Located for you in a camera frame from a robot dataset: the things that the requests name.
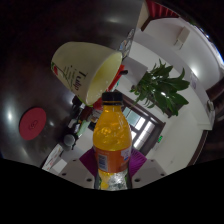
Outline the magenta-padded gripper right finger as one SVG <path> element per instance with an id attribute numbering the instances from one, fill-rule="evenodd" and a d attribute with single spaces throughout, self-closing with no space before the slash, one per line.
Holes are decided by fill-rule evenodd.
<path id="1" fill-rule="evenodd" d="M 141 188 L 166 176 L 166 172 L 154 159 L 147 159 L 136 149 L 131 151 L 127 186 L 129 189 Z"/>

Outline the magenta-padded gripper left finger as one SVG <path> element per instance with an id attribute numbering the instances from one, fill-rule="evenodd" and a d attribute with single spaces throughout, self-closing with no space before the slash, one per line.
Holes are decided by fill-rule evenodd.
<path id="1" fill-rule="evenodd" d="M 99 183 L 94 149 L 89 149 L 79 159 L 72 159 L 59 176 L 80 187 L 94 189 Z"/>

